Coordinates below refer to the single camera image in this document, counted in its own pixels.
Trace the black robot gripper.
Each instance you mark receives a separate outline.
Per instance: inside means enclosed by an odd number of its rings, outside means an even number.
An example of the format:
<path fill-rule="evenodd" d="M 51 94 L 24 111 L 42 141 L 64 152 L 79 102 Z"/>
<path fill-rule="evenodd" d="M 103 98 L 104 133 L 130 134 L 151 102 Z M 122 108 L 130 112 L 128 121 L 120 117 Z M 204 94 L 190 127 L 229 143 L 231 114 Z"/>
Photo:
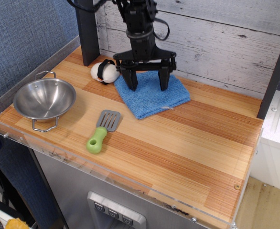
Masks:
<path fill-rule="evenodd" d="M 168 88 L 170 73 L 177 69 L 176 53 L 157 47 L 155 38 L 132 39 L 131 50 L 113 56 L 116 69 L 121 72 L 128 88 L 135 91 L 138 79 L 135 71 L 156 71 L 160 80 L 160 88 Z"/>

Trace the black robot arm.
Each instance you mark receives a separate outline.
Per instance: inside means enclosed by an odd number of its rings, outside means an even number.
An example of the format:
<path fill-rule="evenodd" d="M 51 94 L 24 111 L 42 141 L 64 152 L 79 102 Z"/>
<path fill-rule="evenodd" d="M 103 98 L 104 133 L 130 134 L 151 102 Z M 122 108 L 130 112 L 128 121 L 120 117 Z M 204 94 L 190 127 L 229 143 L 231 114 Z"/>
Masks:
<path fill-rule="evenodd" d="M 113 56 L 116 69 L 121 73 L 128 88 L 135 91 L 138 85 L 137 71 L 158 71 L 160 88 L 168 88 L 170 73 L 176 69 L 176 53 L 157 47 L 154 31 L 155 21 L 167 24 L 156 18 L 157 3 L 153 0 L 118 0 L 117 6 L 126 23 L 126 35 L 131 50 Z"/>

